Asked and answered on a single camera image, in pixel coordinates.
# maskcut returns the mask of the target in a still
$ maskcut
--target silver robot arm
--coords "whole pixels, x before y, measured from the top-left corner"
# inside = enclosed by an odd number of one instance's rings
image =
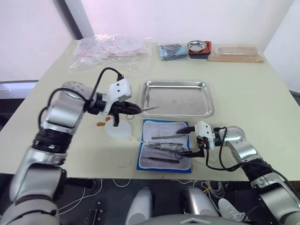
[[[195,125],[196,137],[203,140],[203,148],[213,150],[215,146],[229,147],[231,153],[259,194],[261,206],[274,216],[279,225],[300,225],[300,200],[282,181],[246,139],[239,127],[215,128],[201,121]]]
[[[137,105],[124,101],[131,97],[131,88],[128,81],[117,74],[117,82],[109,86],[106,94],[96,93],[96,88],[93,90],[78,82],[66,82],[52,93],[39,123],[39,132],[10,184],[9,198],[13,203],[2,216],[1,225],[60,224],[53,201],[60,194],[67,173],[59,166],[66,160],[67,149],[83,114],[87,111],[112,115],[114,126],[118,126],[119,113],[141,112]],[[59,97],[52,103],[57,91],[60,91]]]

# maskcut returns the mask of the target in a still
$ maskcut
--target metal tray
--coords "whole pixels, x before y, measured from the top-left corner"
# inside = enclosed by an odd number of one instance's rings
[[[207,118],[215,109],[209,87],[198,81],[148,81],[142,87],[145,117]]]

